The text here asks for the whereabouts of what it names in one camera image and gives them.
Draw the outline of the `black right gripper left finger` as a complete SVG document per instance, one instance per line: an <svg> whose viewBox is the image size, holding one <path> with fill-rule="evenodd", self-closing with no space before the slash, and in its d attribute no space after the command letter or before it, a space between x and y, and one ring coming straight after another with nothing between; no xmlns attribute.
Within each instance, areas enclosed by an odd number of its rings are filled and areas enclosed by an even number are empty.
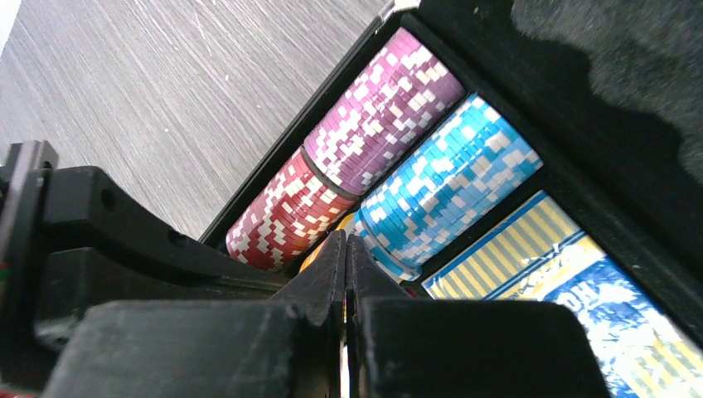
<svg viewBox="0 0 703 398"><path fill-rule="evenodd" d="M89 310L46 397L338 397L347 235L266 300Z"/></svg>

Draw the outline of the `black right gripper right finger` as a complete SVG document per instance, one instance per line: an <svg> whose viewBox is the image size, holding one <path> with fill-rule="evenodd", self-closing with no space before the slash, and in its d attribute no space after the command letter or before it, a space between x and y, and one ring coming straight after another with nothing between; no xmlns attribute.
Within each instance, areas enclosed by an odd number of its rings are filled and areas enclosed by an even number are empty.
<svg viewBox="0 0 703 398"><path fill-rule="evenodd" d="M349 236L353 397L606 397L584 328L566 307L415 298Z"/></svg>

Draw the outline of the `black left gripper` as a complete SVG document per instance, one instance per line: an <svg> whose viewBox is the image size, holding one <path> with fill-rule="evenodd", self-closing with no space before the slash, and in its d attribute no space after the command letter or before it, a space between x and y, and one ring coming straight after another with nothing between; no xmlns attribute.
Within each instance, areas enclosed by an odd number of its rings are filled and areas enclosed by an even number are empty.
<svg viewBox="0 0 703 398"><path fill-rule="evenodd" d="M42 391L86 312L114 300L266 299L286 283L183 235L46 141L1 167L1 392Z"/></svg>

